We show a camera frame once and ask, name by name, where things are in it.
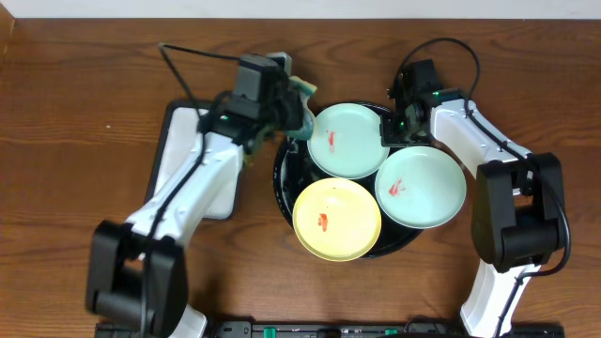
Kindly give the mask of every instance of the white plate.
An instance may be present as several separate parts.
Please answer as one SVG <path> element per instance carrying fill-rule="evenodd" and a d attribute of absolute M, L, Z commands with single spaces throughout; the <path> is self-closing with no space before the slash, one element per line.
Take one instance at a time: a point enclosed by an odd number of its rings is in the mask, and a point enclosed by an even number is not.
<path fill-rule="evenodd" d="M 390 151 L 381 144 L 378 114 L 354 103 L 336 104 L 321 112 L 307 145 L 321 170 L 350 179 L 374 173 Z"/>
<path fill-rule="evenodd" d="M 376 175 L 376 199 L 397 223 L 426 229 L 447 223 L 466 198 L 459 164 L 429 146 L 411 146 L 391 155 Z"/>

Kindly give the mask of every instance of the round black tray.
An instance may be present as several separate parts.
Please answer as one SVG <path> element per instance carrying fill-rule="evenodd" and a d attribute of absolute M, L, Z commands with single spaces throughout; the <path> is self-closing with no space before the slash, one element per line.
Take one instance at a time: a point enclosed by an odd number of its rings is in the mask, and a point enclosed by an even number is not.
<path fill-rule="evenodd" d="M 379 115 L 391 113 L 390 109 L 373 103 L 354 103 L 366 106 Z M 306 141 L 294 140 L 289 137 L 284 139 L 273 164 L 273 190 L 280 211 L 282 211 L 290 226 L 293 226 L 292 210 L 294 203 L 301 192 L 311 183 L 327 177 L 330 176 L 320 170 L 311 160 Z M 374 195 L 375 179 L 376 173 L 354 181 Z M 380 209 L 380 214 L 382 215 L 382 228 L 378 241 L 362 258 L 376 258 L 394 253 L 404 248 L 422 233 L 422 230 L 411 229 L 396 223 L 382 209 Z"/>

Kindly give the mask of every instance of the robotic arm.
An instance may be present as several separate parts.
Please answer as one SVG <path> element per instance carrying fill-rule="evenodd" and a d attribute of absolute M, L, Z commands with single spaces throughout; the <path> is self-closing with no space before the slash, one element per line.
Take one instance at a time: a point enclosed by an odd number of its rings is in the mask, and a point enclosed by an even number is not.
<path fill-rule="evenodd" d="M 207 321 L 187 305 L 184 248 L 203 218 L 231 214 L 244 156 L 259 149 L 264 134 L 302 127 L 298 88 L 287 81 L 290 69 L 286 54 L 244 55 L 228 103 L 213 106 L 195 119 L 204 136 L 196 134 L 192 150 L 175 173 L 125 223 L 99 225 L 90 255 L 88 311 L 134 328 L 140 327 L 144 314 L 146 331 L 159 337 L 202 337 Z M 492 337 L 516 277 L 539 270 L 565 245 L 565 233 L 547 188 L 467 118 L 465 94 L 443 90 L 431 60 L 410 64 L 398 75 L 390 92 L 397 114 L 382 117 L 382 144 L 411 146 L 438 140 L 476 178 L 472 239 L 482 260 L 461 318 L 469 335 Z M 473 118 L 528 157 L 562 198 L 559 161 L 551 154 L 533 156 L 511 143 L 480 115 L 475 103 L 469 105 Z M 516 194 L 533 196 L 532 205 L 516 209 Z M 153 229 L 158 214 L 162 217 Z M 153 238 L 146 238 L 150 233 Z M 142 273 L 124 263 L 149 252 L 145 300 L 140 292 L 145 287 Z M 511 329 L 511 313 L 526 282 L 517 290 L 501 332 Z"/>

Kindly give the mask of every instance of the black cable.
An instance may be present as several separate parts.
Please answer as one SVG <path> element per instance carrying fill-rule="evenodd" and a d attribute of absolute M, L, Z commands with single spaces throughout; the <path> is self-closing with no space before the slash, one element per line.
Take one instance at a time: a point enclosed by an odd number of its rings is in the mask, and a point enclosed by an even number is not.
<path fill-rule="evenodd" d="M 231 95 L 231 92 L 224 91 L 215 97 L 215 100 L 213 100 L 213 102 L 211 103 L 211 105 L 208 109 L 207 118 L 204 119 L 205 123 L 201 124 L 202 115 L 200 113 L 200 104 L 198 103 L 198 100 L 196 100 L 194 95 L 192 94 L 192 91 L 191 91 L 190 87 L 188 86 L 188 84 L 186 84 L 186 81 L 183 79 L 183 77 L 181 76 L 181 74 L 176 69 L 176 67 L 173 64 L 173 62 L 171 61 L 171 59 L 169 58 L 169 55 L 167 55 L 165 48 L 174 49 L 174 50 L 182 51 L 182 52 L 186 52 L 186 53 L 199 54 L 199 55 L 208 56 L 208 57 L 221 58 L 221 59 L 225 59 L 225 60 L 239 60 L 239 58 L 233 57 L 233 56 L 218 55 L 218 54 L 213 54 L 213 53 L 195 51 L 195 50 L 191 50 L 191 49 L 187 49 L 187 48 L 181 48 L 178 46 L 166 45 L 164 43 L 159 44 L 159 51 L 161 52 L 163 60 L 165 61 L 167 66 L 169 66 L 169 69 L 173 72 L 173 74 L 176 76 L 177 80 L 179 81 L 179 84 L 186 92 L 188 99 L 192 103 L 193 108 L 196 111 L 196 114 L 198 115 L 199 126 L 202 126 L 203 131 L 208 131 L 210 129 L 210 126 L 212 125 L 214 116 L 218 113 L 219 106 L 221 105 L 221 103 L 223 102 L 223 100 L 225 98 L 227 98 Z M 167 195 L 167 198 L 165 198 L 164 202 L 157 209 L 157 213 L 154 217 L 154 220 L 152 221 L 150 230 L 148 231 L 148 234 L 146 234 L 146 240 L 142 245 L 142 252 L 145 254 L 144 265 L 142 267 L 142 297 L 141 297 L 141 314 L 140 314 L 140 337 L 142 337 L 142 338 L 146 337 L 146 326 L 147 326 L 146 317 L 147 317 L 147 310 L 148 310 L 147 309 L 148 308 L 148 287 L 149 287 L 149 282 L 150 282 L 149 268 L 150 268 L 150 259 L 151 259 L 151 255 L 152 255 L 152 251 L 150 250 L 150 247 L 151 247 L 152 239 L 154 239 L 154 236 L 157 232 L 157 228 L 159 227 L 159 223 L 162 221 L 162 216 L 164 215 L 165 211 L 169 207 L 169 204 L 176 197 L 177 193 L 179 192 L 179 190 L 181 190 L 181 188 L 184 186 L 184 184 L 186 184 L 188 179 L 193 175 L 194 171 L 196 171 L 196 169 L 198 169 L 198 167 L 203 162 L 203 159 L 205 157 L 205 151 L 207 148 L 207 142 L 206 142 L 206 137 L 205 137 L 206 133 L 205 132 L 201 132 L 201 133 L 203 136 L 203 142 L 202 142 L 201 150 L 200 150 L 200 153 L 198 154 L 198 157 L 194 161 L 194 164 L 190 168 L 190 170 L 179 181 L 179 183 L 169 193 L 169 195 Z"/>
<path fill-rule="evenodd" d="M 448 41 L 448 42 L 458 44 L 458 45 L 462 46 L 463 48 L 465 48 L 473 57 L 474 63 L 476 65 L 476 78 L 474 79 L 473 85 L 471 86 L 470 93 L 468 94 L 467 97 L 465 97 L 465 100 L 464 100 L 463 107 L 464 107 L 464 110 L 465 110 L 467 116 L 470 118 L 471 122 L 473 122 L 473 124 L 476 125 L 476 127 L 478 127 L 478 129 L 480 129 L 486 136 L 488 136 L 493 142 L 495 142 L 502 150 L 505 150 L 509 154 L 514 156 L 522 165 L 524 165 L 526 167 L 526 169 L 528 169 L 529 171 L 532 172 L 533 176 L 537 177 L 540 180 L 543 187 L 549 192 L 550 197 L 553 200 L 553 204 L 555 205 L 558 213 L 560 214 L 561 223 L 563 225 L 563 229 L 565 232 L 565 247 L 563 249 L 562 260 L 557 264 L 557 266 L 555 266 L 552 269 L 545 270 L 545 271 L 522 272 L 516 277 L 516 283 L 514 284 L 514 287 L 512 288 L 512 291 L 509 295 L 509 299 L 507 300 L 507 302 L 505 302 L 505 306 L 503 307 L 501 315 L 499 316 L 499 322 L 497 324 L 497 328 L 496 328 L 495 335 L 494 335 L 495 338 L 499 338 L 501 335 L 502 324 L 505 320 L 505 317 L 507 316 L 507 313 L 509 313 L 509 308 L 511 307 L 511 304 L 514 302 L 514 298 L 516 297 L 517 290 L 519 289 L 519 287 L 521 285 L 524 284 L 524 279 L 532 278 L 532 277 L 550 276 L 550 275 L 555 274 L 555 273 L 559 272 L 560 270 L 562 270 L 563 267 L 565 267 L 565 265 L 567 264 L 567 261 L 569 260 L 570 254 L 572 251 L 572 239 L 571 239 L 571 234 L 570 234 L 570 224 L 567 221 L 567 217 L 565 215 L 565 210 L 563 208 L 562 202 L 560 201 L 560 198 L 557 195 L 557 193 L 555 192 L 555 190 L 553 189 L 553 187 L 551 187 L 548 180 L 541 175 L 541 173 L 538 171 L 538 169 L 532 163 L 527 161 L 527 158 L 525 158 L 521 154 L 517 153 L 511 147 L 509 147 L 509 143 L 510 143 L 509 140 L 501 141 L 491 131 L 489 131 L 486 127 L 484 127 L 480 123 L 480 121 L 478 121 L 478 119 L 473 115 L 473 110 L 469 109 L 471 95 L 473 94 L 473 91 L 476 89 L 476 85 L 478 85 L 478 80 L 480 79 L 480 59 L 478 58 L 478 54 L 476 54 L 476 52 L 467 43 L 465 43 L 464 41 L 461 41 L 459 39 L 456 39 L 456 38 L 433 38 L 433 39 L 426 41 L 426 42 L 422 43 L 421 45 L 417 46 L 415 49 L 413 49 L 413 51 L 411 51 L 407 55 L 407 57 L 405 57 L 405 60 L 403 60 L 403 63 L 401 64 L 399 71 L 403 71 L 403 72 L 405 71 L 406 63 L 416 52 L 418 52 L 425 46 L 428 46 L 430 44 L 433 44 L 433 43 L 436 43 L 439 41 Z"/>

